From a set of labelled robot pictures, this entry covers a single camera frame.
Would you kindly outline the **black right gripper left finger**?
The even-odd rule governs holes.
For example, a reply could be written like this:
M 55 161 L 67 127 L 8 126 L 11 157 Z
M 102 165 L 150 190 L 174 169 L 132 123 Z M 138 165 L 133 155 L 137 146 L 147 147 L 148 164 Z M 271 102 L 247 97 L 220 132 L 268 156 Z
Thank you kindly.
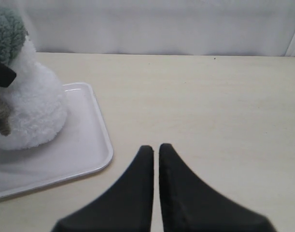
M 149 232 L 154 200 L 154 151 L 143 145 L 119 179 L 80 210 L 60 219 L 54 232 Z

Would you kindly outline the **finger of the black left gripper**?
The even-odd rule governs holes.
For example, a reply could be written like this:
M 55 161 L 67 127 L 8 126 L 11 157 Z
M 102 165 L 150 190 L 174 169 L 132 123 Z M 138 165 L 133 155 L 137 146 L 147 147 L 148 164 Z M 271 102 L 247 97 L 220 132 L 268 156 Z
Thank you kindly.
M 0 87 L 9 87 L 16 78 L 16 72 L 0 63 Z

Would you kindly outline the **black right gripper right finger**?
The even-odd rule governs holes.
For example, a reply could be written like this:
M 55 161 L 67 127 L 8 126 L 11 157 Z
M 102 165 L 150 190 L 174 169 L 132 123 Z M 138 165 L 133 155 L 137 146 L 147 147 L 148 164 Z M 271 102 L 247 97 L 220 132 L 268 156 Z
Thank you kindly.
M 166 232 L 274 232 L 269 219 L 200 179 L 171 144 L 159 148 L 159 196 Z

